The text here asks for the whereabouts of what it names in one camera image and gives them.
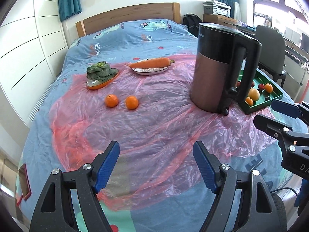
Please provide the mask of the grey black chair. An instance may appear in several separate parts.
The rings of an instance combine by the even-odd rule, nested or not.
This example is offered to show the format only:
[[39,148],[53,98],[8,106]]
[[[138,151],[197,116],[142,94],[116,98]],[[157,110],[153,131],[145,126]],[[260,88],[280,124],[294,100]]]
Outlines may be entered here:
[[258,68],[267,71],[274,82],[281,80],[283,87],[286,72],[283,70],[285,61],[285,40],[274,28],[258,25],[255,39],[262,43]]

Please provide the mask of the white printer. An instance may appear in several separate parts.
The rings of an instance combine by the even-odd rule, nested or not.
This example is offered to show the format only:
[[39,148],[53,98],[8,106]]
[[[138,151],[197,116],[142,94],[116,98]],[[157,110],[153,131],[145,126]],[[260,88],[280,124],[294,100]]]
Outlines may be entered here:
[[226,17],[231,17],[231,7],[225,3],[218,2],[218,1],[206,1],[203,2],[204,7],[204,14],[211,14],[211,15],[222,15]]

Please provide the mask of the orange back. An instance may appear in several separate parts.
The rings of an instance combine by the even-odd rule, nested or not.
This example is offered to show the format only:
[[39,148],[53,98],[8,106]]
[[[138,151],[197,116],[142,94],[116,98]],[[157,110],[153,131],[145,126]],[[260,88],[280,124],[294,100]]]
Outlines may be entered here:
[[106,96],[104,103],[106,107],[113,108],[116,107],[119,103],[118,97],[114,94],[109,94]]

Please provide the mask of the blue cartoon bedsheet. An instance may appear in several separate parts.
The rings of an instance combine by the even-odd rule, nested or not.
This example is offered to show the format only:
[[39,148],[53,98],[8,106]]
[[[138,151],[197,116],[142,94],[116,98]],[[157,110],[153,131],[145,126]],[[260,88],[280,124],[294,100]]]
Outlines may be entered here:
[[[62,72],[51,85],[30,127],[21,162],[26,164],[32,194],[21,202],[22,213],[32,218],[40,192],[53,169],[68,171],[52,145],[49,113],[55,101],[70,88],[73,75],[85,75],[87,82],[87,68],[98,62],[106,61],[116,69],[119,63],[130,68],[131,63],[162,57],[172,60],[173,55],[181,53],[196,57],[196,52],[196,37],[184,26],[167,19],[124,22],[77,39],[68,49]],[[277,189],[287,185],[291,178],[290,172],[281,167],[281,159],[274,139],[273,144],[255,156],[232,157],[221,162],[239,171],[257,169],[270,189]],[[198,231],[213,199],[213,193],[200,178],[185,192],[139,209],[114,211],[99,201],[108,221],[120,231]]]

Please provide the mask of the black and copper kettle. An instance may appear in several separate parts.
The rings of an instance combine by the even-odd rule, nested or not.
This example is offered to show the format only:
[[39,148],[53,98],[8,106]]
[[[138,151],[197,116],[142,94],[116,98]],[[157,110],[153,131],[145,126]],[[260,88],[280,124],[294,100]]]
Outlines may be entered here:
[[239,30],[213,23],[199,25],[191,101],[200,109],[229,114],[232,101],[243,102],[251,88],[262,44]]

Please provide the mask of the large carrot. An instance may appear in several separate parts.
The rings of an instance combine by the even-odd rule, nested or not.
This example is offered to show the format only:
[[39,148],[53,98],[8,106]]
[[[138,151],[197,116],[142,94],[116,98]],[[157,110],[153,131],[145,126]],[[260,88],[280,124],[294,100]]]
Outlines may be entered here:
[[174,63],[174,60],[162,57],[162,58],[147,59],[144,61],[131,63],[128,66],[132,69],[152,69],[152,68],[168,67],[172,63]]

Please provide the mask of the large orange front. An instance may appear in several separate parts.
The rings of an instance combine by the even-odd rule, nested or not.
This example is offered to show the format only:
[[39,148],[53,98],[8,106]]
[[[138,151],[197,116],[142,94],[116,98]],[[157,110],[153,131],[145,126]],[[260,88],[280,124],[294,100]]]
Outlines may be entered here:
[[273,86],[270,83],[266,83],[265,84],[265,89],[264,89],[267,93],[271,94],[273,92]]

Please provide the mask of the wooden dresser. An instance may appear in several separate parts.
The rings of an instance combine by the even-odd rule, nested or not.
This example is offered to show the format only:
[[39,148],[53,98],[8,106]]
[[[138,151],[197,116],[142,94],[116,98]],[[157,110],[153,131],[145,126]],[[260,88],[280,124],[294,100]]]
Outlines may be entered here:
[[233,18],[216,14],[203,14],[203,22],[220,24],[225,26],[227,25],[235,26],[238,23],[238,21]]

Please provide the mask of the green tray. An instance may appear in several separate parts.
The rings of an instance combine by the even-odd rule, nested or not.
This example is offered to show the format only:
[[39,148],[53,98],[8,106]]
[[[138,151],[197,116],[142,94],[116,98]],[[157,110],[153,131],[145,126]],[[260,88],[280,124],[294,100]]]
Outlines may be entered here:
[[[283,93],[280,91],[280,87],[273,82],[272,80],[270,80],[269,78],[266,77],[265,74],[263,74],[259,69],[257,69],[255,77],[253,79],[255,86],[253,88],[258,89],[258,85],[259,84],[266,84],[266,83],[270,83],[273,86],[273,92],[271,94],[267,93],[265,90],[260,91],[258,89],[258,91],[260,92],[260,98],[258,101],[254,102],[253,106],[249,106],[245,101],[239,103],[240,108],[243,110],[243,112],[248,115],[248,114],[252,114],[254,112],[257,112],[261,109],[266,108],[267,106],[271,105],[271,102],[274,99],[278,99],[281,100],[283,98]],[[269,101],[265,101],[265,97],[269,96],[270,100]]]

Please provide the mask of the small orange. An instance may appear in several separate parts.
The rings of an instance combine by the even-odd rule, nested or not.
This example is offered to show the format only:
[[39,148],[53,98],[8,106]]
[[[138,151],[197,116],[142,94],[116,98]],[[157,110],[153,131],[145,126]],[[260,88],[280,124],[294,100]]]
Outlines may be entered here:
[[253,106],[253,104],[254,104],[254,101],[253,101],[252,98],[250,98],[250,97],[247,97],[246,100],[245,100],[245,102],[246,102],[249,106]]

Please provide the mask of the yellow apple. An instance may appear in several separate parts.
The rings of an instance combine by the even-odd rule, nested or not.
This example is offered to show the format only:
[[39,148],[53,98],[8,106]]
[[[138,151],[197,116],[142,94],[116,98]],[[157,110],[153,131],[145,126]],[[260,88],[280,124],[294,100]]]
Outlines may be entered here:
[[260,98],[260,92],[256,88],[251,88],[249,90],[248,97],[250,97],[254,102],[256,102]]

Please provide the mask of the black backpack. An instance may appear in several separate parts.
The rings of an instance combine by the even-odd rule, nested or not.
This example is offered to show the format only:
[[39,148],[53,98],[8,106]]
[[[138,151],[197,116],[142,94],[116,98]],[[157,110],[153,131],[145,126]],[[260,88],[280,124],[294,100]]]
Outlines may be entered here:
[[182,24],[188,28],[188,32],[195,37],[199,36],[199,24],[202,20],[195,14],[185,14]]

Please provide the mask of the white wardrobe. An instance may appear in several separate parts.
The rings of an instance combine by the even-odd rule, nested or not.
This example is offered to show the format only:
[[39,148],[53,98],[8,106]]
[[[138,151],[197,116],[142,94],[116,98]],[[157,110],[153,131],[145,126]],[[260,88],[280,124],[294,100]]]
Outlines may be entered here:
[[58,0],[17,0],[1,24],[1,87],[27,127],[61,73],[67,49]]

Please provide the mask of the pink plastic sheet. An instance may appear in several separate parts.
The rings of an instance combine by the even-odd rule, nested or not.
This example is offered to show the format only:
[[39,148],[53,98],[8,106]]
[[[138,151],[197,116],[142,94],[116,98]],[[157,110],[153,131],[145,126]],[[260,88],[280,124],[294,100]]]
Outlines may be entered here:
[[[99,200],[114,211],[150,206],[196,185],[201,175],[193,158],[200,140],[220,161],[257,155],[274,143],[237,104],[223,116],[208,113],[190,100],[195,55],[172,56],[161,74],[143,77],[122,63],[107,87],[91,91],[85,75],[73,75],[70,88],[55,101],[49,119],[52,145],[63,167],[72,171],[92,161],[115,140],[121,153]],[[107,95],[119,103],[106,107]],[[139,101],[134,110],[125,100]]]

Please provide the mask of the green leafy vegetable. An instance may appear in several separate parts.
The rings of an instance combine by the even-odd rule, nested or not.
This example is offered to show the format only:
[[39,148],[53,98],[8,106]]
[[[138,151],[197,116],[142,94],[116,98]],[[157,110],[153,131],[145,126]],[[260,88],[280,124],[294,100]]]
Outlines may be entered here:
[[106,61],[102,61],[89,66],[86,73],[89,80],[107,82],[114,78],[119,73],[119,70],[112,68]]

